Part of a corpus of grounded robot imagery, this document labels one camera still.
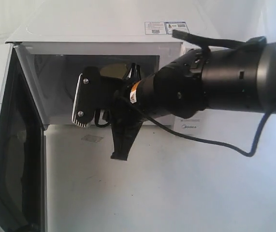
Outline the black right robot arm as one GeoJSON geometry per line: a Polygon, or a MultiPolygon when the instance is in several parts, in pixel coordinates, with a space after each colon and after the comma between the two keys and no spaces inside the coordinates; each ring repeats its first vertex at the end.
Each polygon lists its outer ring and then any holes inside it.
{"type": "Polygon", "coordinates": [[[253,38],[234,48],[191,49],[145,78],[126,78],[108,110],[114,150],[127,160],[145,121],[174,115],[183,119],[206,109],[263,113],[251,149],[177,133],[188,140],[226,147],[252,157],[269,116],[276,114],[276,42],[253,38]]]}

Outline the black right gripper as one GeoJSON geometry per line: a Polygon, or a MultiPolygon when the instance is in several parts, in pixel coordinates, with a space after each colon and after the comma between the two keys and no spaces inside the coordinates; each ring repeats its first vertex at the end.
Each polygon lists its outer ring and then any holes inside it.
{"type": "Polygon", "coordinates": [[[152,123],[157,118],[155,75],[141,77],[137,63],[132,63],[121,78],[100,75],[99,120],[105,122],[104,126],[111,125],[114,143],[111,159],[127,161],[142,123],[152,123]]]}

